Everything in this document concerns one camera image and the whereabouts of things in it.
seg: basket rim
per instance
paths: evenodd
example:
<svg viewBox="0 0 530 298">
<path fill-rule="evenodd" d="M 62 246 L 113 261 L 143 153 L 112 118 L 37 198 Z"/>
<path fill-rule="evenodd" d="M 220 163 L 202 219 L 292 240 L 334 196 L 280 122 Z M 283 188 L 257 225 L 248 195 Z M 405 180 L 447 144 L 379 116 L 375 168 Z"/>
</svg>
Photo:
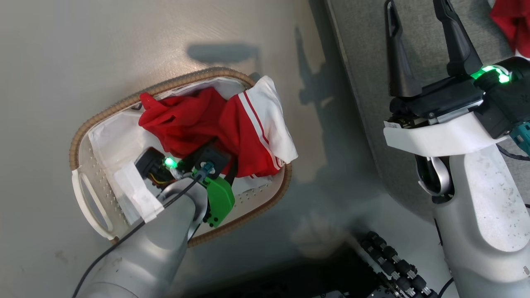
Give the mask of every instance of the basket rim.
<svg viewBox="0 0 530 298">
<path fill-rule="evenodd" d="M 86 133 L 95 125 L 99 124 L 101 121 L 113 116 L 114 114 L 127 109 L 130 106 L 133 106 L 135 104 L 140 103 L 140 94 L 142 93 L 149 93 L 152 96 L 155 96 L 157 94 L 160 94 L 162 92 L 184 87 L 186 85 L 209 80 L 212 78 L 217 77 L 229 77 L 229 78 L 235 78 L 237 80 L 240 80 L 245 85 L 245 88 L 251 88 L 255 85 L 256 81 L 250 78 L 249 76 L 235 71 L 230 68 L 226 67 L 213 67 L 204 69 L 201 71 L 193 72 L 190 74 L 178 76 L 176 78 L 172 78 L 170 80 L 164 81 L 162 83 L 156 84 L 154 86 L 151 86 L 149 88 L 146 88 L 144 90 L 141 90 L 133 95 L 130 95 L 126 97 L 125 99 L 117 102 L 116 104 L 110 106 L 109 108 L 101 111 L 100 113 L 96 114 L 89 120 L 85 121 L 81 125 L 81 127 L 77 130 L 74 138 L 72 139 L 72 143 L 70 145 L 70 152 L 69 152 L 69 161 L 70 161 L 70 169 L 72 171 L 79 168 L 79 146 L 81 145 L 81 140 L 86 135 Z M 237 219 L 224 224 L 212 231 L 209 231 L 207 233 L 204 233 L 200 236 L 192 238 L 188 242 L 188 247 L 197 246 L 199 244 L 205 243 L 209 240 L 212 240 L 216 237 L 219 237 L 221 235 L 224 235 L 232 230 L 235 230 L 236 228 L 242 226 L 246 222 L 250 221 L 253 218 L 258 217 L 265 211 L 272 208 L 277 202 L 280 201 L 280 199 L 284 196 L 284 194 L 287 192 L 287 189 L 289 187 L 290 181 L 292 176 L 292 166 L 291 164 L 285 164 L 284 165 L 284 177 L 282 179 L 280 188 L 272 198 L 267 200 L 264 204 L 260 205 L 258 208 L 242 215 L 241 217 L 238 217 Z M 119 240 L 118 237 L 115 237 L 113 240 L 111 240 L 112 243 L 116 243 Z"/>
</svg>

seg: red garment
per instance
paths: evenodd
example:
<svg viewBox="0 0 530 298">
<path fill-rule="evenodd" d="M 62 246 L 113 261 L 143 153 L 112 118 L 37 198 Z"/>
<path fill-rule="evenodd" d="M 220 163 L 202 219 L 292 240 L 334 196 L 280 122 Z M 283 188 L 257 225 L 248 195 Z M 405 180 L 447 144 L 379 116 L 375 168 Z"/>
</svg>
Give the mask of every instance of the red garment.
<svg viewBox="0 0 530 298">
<path fill-rule="evenodd" d="M 159 138 L 166 152 L 184 158 L 213 137 L 216 146 L 237 156 L 236 177 L 275 175 L 275 157 L 265 148 L 245 112 L 238 95 L 226 101 L 213 88 L 196 96 L 170 97 L 156 101 L 140 95 L 145 112 L 138 124 Z"/>
<path fill-rule="evenodd" d="M 530 57 L 530 0 L 497 0 L 490 14 L 512 51 Z"/>
</svg>

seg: green light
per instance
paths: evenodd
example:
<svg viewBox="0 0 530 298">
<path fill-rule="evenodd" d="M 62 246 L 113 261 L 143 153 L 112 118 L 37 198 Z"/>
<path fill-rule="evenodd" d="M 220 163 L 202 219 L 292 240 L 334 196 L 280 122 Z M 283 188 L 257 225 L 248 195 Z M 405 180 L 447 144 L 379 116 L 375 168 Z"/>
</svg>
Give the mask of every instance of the green light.
<svg viewBox="0 0 530 298">
<path fill-rule="evenodd" d="M 471 77 L 474 78 L 475 80 L 477 80 L 480 76 L 482 76 L 483 74 L 485 74 L 487 72 L 490 72 L 492 70 L 497 71 L 497 73 L 499 74 L 499 83 L 504 84 L 504 83 L 508 83 L 511 80 L 510 76 L 505 74 L 502 71 L 502 69 L 500 69 L 498 67 L 495 67 L 495 66 L 491 66 L 491 65 L 482 68 L 478 72 L 472 74 Z"/>
<path fill-rule="evenodd" d="M 177 162 L 174 161 L 171 157 L 166 157 L 166 159 L 164 160 L 164 164 L 169 169 L 176 169 Z"/>
</svg>

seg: white plastic handle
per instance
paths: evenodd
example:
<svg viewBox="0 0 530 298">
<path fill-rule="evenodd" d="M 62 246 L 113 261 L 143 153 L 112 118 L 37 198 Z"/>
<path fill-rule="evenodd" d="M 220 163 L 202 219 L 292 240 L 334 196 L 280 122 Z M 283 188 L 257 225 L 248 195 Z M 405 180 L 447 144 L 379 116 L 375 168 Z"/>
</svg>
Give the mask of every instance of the white plastic handle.
<svg viewBox="0 0 530 298">
<path fill-rule="evenodd" d="M 85 198 L 85 193 L 83 191 L 83 188 L 81 187 L 80 178 L 83 179 L 83 182 L 85 183 L 86 188 L 90 192 L 92 199 L 94 200 L 101 215 L 103 216 L 103 219 L 105 220 L 105 223 L 107 224 L 108 229 L 102 226 L 101 223 L 98 221 L 98 219 L 95 217 L 94 212 L 92 211 L 90 207 L 90 204 Z M 105 212 L 103 205 L 101 205 L 101 202 L 97 194 L 95 193 L 94 188 L 90 184 L 88 177 L 83 173 L 81 173 L 80 175 L 77 169 L 73 170 L 72 171 L 72 186 L 74 187 L 74 194 L 75 194 L 75 198 L 77 199 L 77 203 L 79 204 L 79 208 L 81 208 L 81 212 L 83 212 L 83 215 L 85 216 L 86 220 L 96 230 L 96 232 L 99 233 L 99 235 L 102 235 L 103 237 L 109 240 L 114 239 L 114 236 L 111 235 L 110 233 L 110 231 L 112 230 L 112 222 L 110 221 L 107 213 Z"/>
</svg>

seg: gray sofa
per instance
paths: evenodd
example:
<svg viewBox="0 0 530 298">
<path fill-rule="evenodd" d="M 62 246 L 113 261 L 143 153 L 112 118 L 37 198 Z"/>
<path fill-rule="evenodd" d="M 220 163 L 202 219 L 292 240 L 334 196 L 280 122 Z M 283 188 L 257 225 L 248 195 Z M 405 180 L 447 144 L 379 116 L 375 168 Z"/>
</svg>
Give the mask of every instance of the gray sofa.
<svg viewBox="0 0 530 298">
<path fill-rule="evenodd" d="M 430 197 L 417 181 L 412 154 L 386 146 L 383 120 L 388 111 L 384 0 L 328 0 L 328 9 L 366 137 L 388 193 L 407 209 L 431 221 Z M 427 85 L 447 76 L 447 48 L 441 23 L 430 0 L 396 0 L 403 40 L 416 77 Z M 452 0 L 482 62 L 512 56 L 504 35 L 489 18 L 487 0 Z M 522 154 L 511 140 L 501 143 Z M 505 158 L 521 196 L 530 203 L 530 162 Z"/>
</svg>

